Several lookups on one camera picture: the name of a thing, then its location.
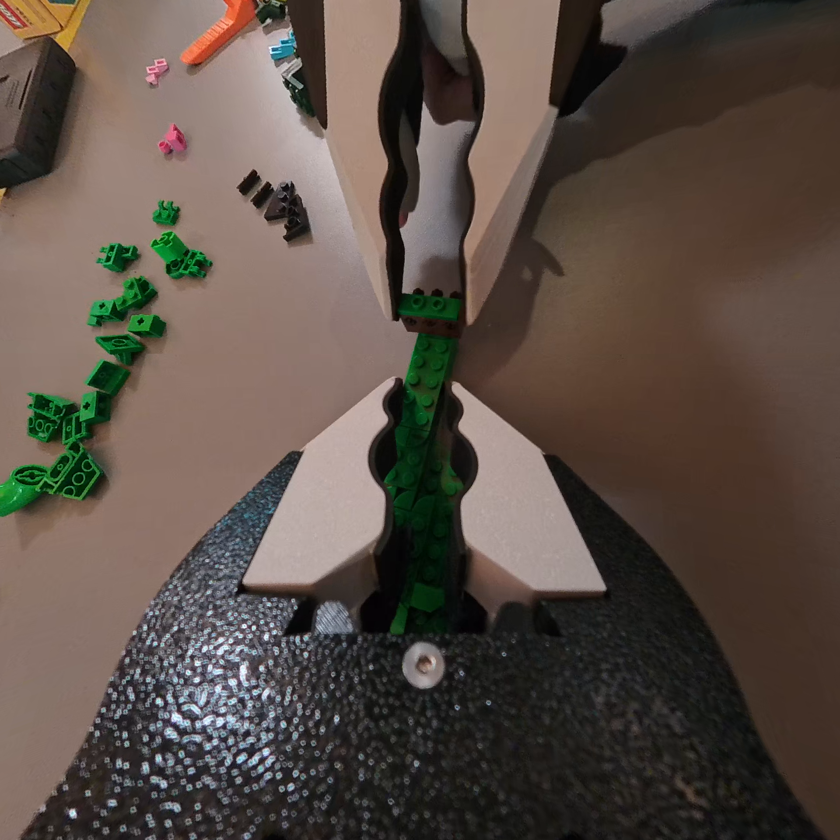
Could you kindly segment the pile of green bricks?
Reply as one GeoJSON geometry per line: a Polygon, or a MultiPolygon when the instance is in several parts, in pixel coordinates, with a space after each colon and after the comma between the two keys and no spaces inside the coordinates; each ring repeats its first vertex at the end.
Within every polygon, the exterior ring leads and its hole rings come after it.
{"type": "MultiPolygon", "coordinates": [[[[152,222],[163,228],[150,242],[150,248],[164,264],[172,280],[203,280],[212,260],[199,249],[185,245],[174,231],[181,208],[172,200],[159,200],[152,222]]],[[[118,274],[126,272],[140,257],[136,245],[120,242],[100,248],[97,264],[118,274]]],[[[48,468],[41,484],[41,496],[71,500],[86,499],[103,476],[103,470],[88,450],[88,440],[95,426],[111,419],[112,404],[130,378],[130,366],[145,351],[142,339],[165,336],[166,322],[158,314],[146,311],[158,297],[154,283],[146,276],[122,279],[122,292],[115,298],[95,300],[87,325],[104,328],[121,324],[121,332],[98,333],[97,346],[107,358],[100,359],[88,374],[87,390],[77,401],[42,392],[28,394],[27,434],[41,443],[60,442],[61,450],[48,468]]]]}

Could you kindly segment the yellow blue toy brick box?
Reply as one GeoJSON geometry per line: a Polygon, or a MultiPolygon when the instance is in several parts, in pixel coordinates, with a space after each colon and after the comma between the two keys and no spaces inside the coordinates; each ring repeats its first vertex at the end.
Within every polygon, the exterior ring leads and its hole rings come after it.
{"type": "Polygon", "coordinates": [[[90,1],[1,1],[2,25],[19,40],[48,36],[73,43],[90,1]]]}

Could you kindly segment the black power adapter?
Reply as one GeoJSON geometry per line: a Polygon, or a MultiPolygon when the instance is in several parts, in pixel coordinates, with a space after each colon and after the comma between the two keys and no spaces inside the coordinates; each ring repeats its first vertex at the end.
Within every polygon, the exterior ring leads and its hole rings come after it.
{"type": "Polygon", "coordinates": [[[49,37],[1,58],[1,187],[47,175],[76,75],[70,55],[49,37]]]}

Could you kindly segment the green curved tube brick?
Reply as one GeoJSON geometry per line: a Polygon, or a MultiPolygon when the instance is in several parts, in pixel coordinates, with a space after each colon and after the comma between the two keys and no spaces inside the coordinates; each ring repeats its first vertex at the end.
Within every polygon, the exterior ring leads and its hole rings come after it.
{"type": "Polygon", "coordinates": [[[41,484],[48,468],[44,465],[21,465],[13,469],[1,485],[1,517],[8,516],[38,499],[44,492],[41,484]]]}

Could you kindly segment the orange brick separator tool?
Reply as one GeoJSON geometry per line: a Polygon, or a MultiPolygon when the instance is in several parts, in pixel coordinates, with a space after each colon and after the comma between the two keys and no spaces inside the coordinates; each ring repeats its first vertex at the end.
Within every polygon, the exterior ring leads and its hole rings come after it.
{"type": "Polygon", "coordinates": [[[255,2],[224,2],[226,4],[224,15],[182,52],[183,64],[187,66],[202,64],[256,20],[255,2]]]}

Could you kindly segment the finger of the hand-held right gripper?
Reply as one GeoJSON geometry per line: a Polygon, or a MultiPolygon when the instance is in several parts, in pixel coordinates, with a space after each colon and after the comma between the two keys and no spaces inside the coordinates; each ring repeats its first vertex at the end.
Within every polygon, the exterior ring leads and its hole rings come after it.
{"type": "Polygon", "coordinates": [[[498,279],[601,5],[465,4],[465,45],[479,95],[467,156],[474,194],[463,243],[468,325],[478,319],[498,279]]]}
{"type": "Polygon", "coordinates": [[[406,189],[403,105],[390,86],[402,61],[404,4],[289,1],[303,74],[328,142],[360,252],[384,315],[397,320],[406,189]]]}

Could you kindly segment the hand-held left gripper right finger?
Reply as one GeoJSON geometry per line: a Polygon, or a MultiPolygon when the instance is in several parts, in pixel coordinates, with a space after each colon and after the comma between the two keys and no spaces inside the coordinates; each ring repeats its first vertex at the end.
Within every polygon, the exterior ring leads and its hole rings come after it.
{"type": "Polygon", "coordinates": [[[460,503],[469,570],[465,588],[495,619],[508,603],[606,593],[542,450],[461,384],[459,432],[477,456],[460,503]]]}

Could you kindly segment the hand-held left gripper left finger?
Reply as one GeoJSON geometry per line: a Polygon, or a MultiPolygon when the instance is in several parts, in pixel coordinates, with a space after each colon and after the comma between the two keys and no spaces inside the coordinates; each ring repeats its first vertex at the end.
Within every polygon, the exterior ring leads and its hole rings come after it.
{"type": "Polygon", "coordinates": [[[305,445],[247,568],[246,592],[341,602],[358,617],[377,586],[374,551],[385,526],[370,451],[396,384],[385,380],[305,445]]]}

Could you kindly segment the pile of colourful bricks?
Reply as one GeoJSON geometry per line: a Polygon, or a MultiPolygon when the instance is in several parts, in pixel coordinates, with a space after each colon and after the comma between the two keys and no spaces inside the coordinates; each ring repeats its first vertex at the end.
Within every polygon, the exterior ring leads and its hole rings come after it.
{"type": "Polygon", "coordinates": [[[287,1],[254,1],[255,17],[260,28],[271,34],[279,32],[279,40],[269,46],[269,57],[291,73],[301,68],[297,40],[288,13],[287,1]]]}

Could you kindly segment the brown and green brick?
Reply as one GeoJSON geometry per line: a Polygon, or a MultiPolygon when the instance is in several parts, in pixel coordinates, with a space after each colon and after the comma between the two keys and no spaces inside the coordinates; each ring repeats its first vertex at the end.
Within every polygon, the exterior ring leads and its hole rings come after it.
{"type": "Polygon", "coordinates": [[[397,315],[408,332],[458,339],[465,319],[458,292],[445,297],[441,290],[426,295],[423,290],[403,293],[397,315]]]}

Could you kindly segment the green brick model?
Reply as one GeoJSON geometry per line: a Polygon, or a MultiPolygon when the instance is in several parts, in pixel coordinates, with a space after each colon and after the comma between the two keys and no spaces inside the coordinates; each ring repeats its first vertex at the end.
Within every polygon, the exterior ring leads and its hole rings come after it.
{"type": "Polygon", "coordinates": [[[407,536],[393,635],[444,634],[456,626],[461,561],[455,503],[464,484],[452,466],[447,384],[457,348],[456,339],[418,335],[403,383],[396,461],[385,478],[395,525],[407,536]]]}

